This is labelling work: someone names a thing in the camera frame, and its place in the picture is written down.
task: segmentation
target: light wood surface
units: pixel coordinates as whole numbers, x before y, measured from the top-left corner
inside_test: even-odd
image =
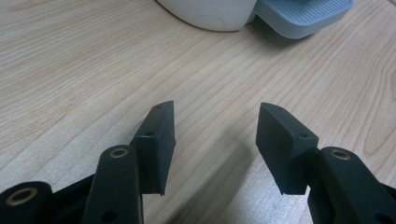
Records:
[[[356,0],[336,24],[288,40],[263,21],[209,32],[157,2],[0,2],[0,190],[62,189],[175,101],[177,146],[146,223],[310,223],[255,147],[260,102],[353,150],[396,187],[396,6]]]

